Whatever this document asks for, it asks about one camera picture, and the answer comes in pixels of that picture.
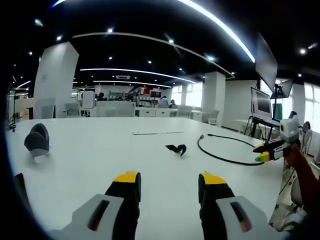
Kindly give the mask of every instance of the white cabinet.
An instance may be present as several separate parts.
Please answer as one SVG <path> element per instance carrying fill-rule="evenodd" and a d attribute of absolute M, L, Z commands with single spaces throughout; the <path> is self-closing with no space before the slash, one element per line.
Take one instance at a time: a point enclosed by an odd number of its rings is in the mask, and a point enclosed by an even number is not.
<path fill-rule="evenodd" d="M 155 117 L 156 110 L 139 110 L 139 117 Z"/>
<path fill-rule="evenodd" d="M 170 110 L 169 109 L 157 109 L 155 111 L 155 116 L 157 118 L 170 118 Z"/>
<path fill-rule="evenodd" d="M 191 119 L 198 121 L 198 122 L 202 122 L 202 112 L 192 112 Z"/>

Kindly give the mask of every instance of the human hand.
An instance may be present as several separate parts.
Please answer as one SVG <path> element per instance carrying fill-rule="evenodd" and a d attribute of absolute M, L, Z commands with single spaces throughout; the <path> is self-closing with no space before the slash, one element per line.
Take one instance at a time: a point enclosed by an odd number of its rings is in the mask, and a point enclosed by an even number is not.
<path fill-rule="evenodd" d="M 292 144 L 286 151 L 283 151 L 283 156 L 286 162 L 294 168 L 307 161 L 296 143 Z"/>

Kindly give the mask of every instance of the white table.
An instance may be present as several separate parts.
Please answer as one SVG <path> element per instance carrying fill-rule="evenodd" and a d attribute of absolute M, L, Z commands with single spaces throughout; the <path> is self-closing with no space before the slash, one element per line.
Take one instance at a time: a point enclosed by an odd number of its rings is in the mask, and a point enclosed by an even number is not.
<path fill-rule="evenodd" d="M 36 123 L 50 135 L 46 162 L 34 163 L 24 140 Z M 184 131 L 133 135 L 136 131 Z M 212 133 L 258 145 L 260 140 L 198 121 L 164 117 L 90 117 L 26 120 L 7 133 L 13 173 L 23 173 L 32 210 L 45 230 L 62 229 L 72 212 L 126 171 L 141 172 L 137 240 L 201 240 L 198 176 L 205 171 L 225 179 L 236 196 L 245 196 L 268 220 L 282 182 L 283 159 L 259 166 L 224 162 L 201 152 L 197 140 Z M 185 144 L 184 156 L 165 145 Z M 201 146 L 220 157 L 254 163 L 257 153 L 238 141 L 206 136 Z"/>

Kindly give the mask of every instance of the computer monitor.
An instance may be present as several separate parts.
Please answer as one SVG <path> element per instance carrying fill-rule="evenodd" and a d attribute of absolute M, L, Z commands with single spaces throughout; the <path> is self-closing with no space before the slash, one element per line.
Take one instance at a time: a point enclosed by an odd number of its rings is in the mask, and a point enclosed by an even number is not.
<path fill-rule="evenodd" d="M 251 112 L 253 116 L 272 118 L 270 96 L 253 87 L 251 87 Z"/>
<path fill-rule="evenodd" d="M 277 84 L 277 87 L 274 87 L 271 99 L 286 99 L 289 97 L 292 89 L 293 80 L 288 80 Z"/>
<path fill-rule="evenodd" d="M 255 71 L 260 75 L 270 90 L 273 91 L 276 83 L 278 63 L 268 44 L 260 34 L 258 34 L 257 37 Z"/>
<path fill-rule="evenodd" d="M 150 97 L 151 98 L 161 98 L 161 92 L 160 91 L 151 91 Z"/>

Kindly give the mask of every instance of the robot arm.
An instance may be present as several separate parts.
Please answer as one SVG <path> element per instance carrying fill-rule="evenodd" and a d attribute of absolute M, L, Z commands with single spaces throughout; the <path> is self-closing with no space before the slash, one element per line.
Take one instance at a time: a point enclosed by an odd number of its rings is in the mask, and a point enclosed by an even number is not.
<path fill-rule="evenodd" d="M 296 115 L 291 119 L 281 120 L 279 137 L 260 144 L 253 150 L 254 153 L 261 153 L 255 161 L 268 162 L 283 157 L 284 151 L 288 150 L 291 144 L 299 142 L 299 127 L 299 119 Z"/>

